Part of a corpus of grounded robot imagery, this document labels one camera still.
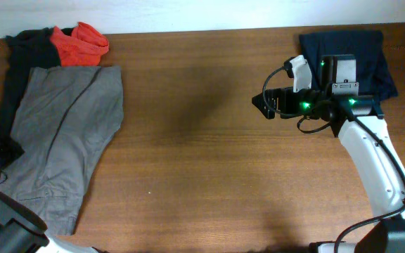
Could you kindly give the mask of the grey shorts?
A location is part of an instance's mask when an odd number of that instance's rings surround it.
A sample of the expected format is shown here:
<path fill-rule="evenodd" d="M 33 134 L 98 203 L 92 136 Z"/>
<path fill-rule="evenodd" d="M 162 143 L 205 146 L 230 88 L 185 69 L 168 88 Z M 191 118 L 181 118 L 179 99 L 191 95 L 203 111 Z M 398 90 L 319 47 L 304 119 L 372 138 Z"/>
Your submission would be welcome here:
<path fill-rule="evenodd" d="M 122 73 L 112 67 L 36 67 L 11 129 L 24 153 L 0 191 L 54 235 L 73 235 L 84 196 L 124 118 Z"/>

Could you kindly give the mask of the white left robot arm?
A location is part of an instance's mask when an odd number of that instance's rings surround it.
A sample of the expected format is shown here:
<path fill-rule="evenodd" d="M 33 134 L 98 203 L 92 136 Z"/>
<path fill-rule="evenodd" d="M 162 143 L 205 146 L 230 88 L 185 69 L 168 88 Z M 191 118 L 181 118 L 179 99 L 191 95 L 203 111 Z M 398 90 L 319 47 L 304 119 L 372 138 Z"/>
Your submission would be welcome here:
<path fill-rule="evenodd" d="M 39 216 L 0 192 L 0 252 L 98 253 L 100 250 L 58 239 L 48 232 Z"/>

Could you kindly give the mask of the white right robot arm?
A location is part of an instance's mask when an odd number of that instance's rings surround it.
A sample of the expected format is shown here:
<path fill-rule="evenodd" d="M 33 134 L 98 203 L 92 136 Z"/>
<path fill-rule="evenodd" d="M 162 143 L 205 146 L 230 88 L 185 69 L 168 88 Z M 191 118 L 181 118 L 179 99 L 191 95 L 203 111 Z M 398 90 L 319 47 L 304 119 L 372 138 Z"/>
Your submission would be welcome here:
<path fill-rule="evenodd" d="M 359 94 L 353 55 L 323 56 L 321 89 L 312 87 L 304 56 L 280 68 L 293 80 L 286 88 L 268 89 L 252 98 L 267 119 L 322 119 L 347 150 L 359 173 L 373 217 L 351 225 L 334 241 L 313 242 L 310 252 L 405 252 L 405 168 L 387 130 L 379 102 Z"/>

